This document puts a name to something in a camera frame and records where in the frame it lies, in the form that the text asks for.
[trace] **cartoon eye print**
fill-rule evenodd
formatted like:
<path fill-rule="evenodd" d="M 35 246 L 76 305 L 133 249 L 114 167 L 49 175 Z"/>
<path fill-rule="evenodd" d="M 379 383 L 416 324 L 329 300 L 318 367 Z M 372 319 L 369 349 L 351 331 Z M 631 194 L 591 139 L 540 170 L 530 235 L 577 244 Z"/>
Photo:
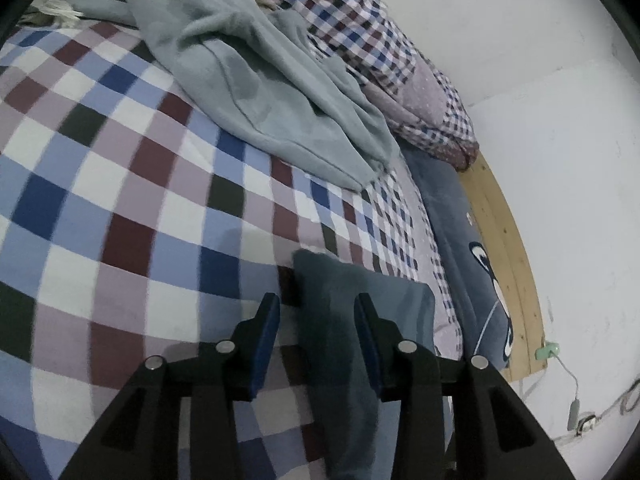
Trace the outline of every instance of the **cartoon eye print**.
<path fill-rule="evenodd" d="M 486 255 L 486 251 L 484 247 L 478 242 L 471 242 L 469 244 L 469 250 L 471 254 L 473 254 L 474 258 L 478 261 L 478 263 L 482 266 L 482 268 L 486 271 L 486 273 L 491 278 L 492 282 L 494 282 L 495 295 L 498 296 L 498 300 L 504 309 L 504 313 L 507 315 L 507 339 L 504 343 L 504 351 L 503 357 L 504 360 L 507 361 L 511 355 L 511 349 L 513 349 L 513 324 L 511 323 L 511 316 L 509 315 L 509 311 L 507 309 L 507 303 L 504 301 L 504 296 L 502 294 L 502 289 L 500 288 L 500 284 L 498 283 L 497 278 L 495 277 L 494 270 L 491 268 L 491 263 L 489 263 L 489 257 Z"/>

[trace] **silver screw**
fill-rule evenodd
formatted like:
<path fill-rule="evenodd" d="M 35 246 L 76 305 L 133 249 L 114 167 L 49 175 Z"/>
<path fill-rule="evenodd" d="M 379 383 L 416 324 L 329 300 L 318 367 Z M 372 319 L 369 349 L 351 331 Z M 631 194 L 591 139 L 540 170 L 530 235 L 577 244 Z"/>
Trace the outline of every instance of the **silver screw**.
<path fill-rule="evenodd" d="M 164 364 L 164 359 L 162 359 L 159 355 L 152 355 L 147 358 L 145 361 L 145 367 L 149 370 L 158 370 Z"/>
<path fill-rule="evenodd" d="M 216 351 L 219 354 L 231 354 L 236 349 L 236 344 L 233 341 L 229 341 L 229 339 L 225 339 L 220 341 L 216 345 Z"/>
<path fill-rule="evenodd" d="M 476 368 L 478 368 L 478 370 L 484 370 L 485 368 L 488 367 L 489 361 L 487 360 L 486 357 L 482 355 L 474 355 L 471 358 L 471 364 Z"/>
<path fill-rule="evenodd" d="M 398 350 L 401 351 L 403 354 L 412 354 L 417 349 L 418 349 L 418 345 L 413 341 L 409 341 L 408 339 L 405 339 L 404 341 L 401 341 L 398 343 Z"/>

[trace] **wooden headboard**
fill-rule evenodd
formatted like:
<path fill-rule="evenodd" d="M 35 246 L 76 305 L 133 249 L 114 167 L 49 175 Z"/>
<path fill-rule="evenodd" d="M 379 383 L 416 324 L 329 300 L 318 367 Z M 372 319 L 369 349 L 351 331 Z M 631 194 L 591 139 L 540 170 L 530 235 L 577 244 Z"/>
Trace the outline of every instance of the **wooden headboard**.
<path fill-rule="evenodd" d="M 503 375 L 510 382 L 518 381 L 546 367 L 546 361 L 536 361 L 534 356 L 545 344 L 545 333 L 529 259 L 511 210 L 482 154 L 459 176 L 513 323 L 513 351 Z"/>

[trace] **white wall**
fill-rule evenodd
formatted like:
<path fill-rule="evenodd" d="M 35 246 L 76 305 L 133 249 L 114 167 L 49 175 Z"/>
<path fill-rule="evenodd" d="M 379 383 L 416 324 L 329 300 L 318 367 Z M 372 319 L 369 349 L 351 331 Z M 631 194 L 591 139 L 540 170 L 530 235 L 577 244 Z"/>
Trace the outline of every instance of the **white wall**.
<path fill-rule="evenodd" d="M 385 0 L 457 85 L 513 212 L 545 331 L 601 412 L 640 374 L 640 64 L 598 0 Z M 574 384 L 515 385 L 551 436 Z M 613 413 L 562 448 L 599 480 L 638 423 Z"/>

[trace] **plaid comforter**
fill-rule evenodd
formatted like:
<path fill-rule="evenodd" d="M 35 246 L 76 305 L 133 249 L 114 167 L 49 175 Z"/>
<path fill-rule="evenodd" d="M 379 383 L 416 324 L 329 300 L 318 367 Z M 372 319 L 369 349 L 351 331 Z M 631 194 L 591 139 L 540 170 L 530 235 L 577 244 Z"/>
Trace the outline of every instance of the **plaid comforter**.
<path fill-rule="evenodd" d="M 426 213 L 417 233 L 416 190 L 395 173 L 354 194 L 245 144 L 152 61 L 136 31 L 104 22 L 23 28 L 0 51 L 0 433 L 33 480 L 57 478 L 143 358 L 193 356 L 276 292 L 266 387 L 236 403 L 241 458 L 247 479 L 321 479 L 291 255 L 329 251 L 409 279 L 430 269 L 440 351 L 456 357 Z"/>

